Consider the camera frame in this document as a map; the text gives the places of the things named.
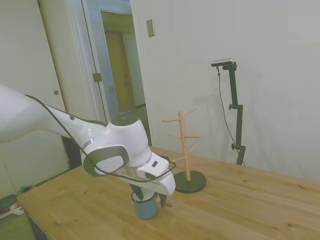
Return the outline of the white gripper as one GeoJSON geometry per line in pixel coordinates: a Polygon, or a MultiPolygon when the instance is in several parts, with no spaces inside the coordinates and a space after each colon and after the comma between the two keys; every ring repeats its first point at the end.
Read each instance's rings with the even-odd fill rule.
{"type": "Polygon", "coordinates": [[[155,154],[151,150],[143,155],[143,161],[137,166],[124,166],[119,170],[121,176],[127,177],[123,181],[129,183],[134,196],[142,201],[144,194],[141,188],[159,193],[160,206],[165,207],[167,197],[171,196],[176,188],[172,172],[169,170],[169,161],[155,154]]]}

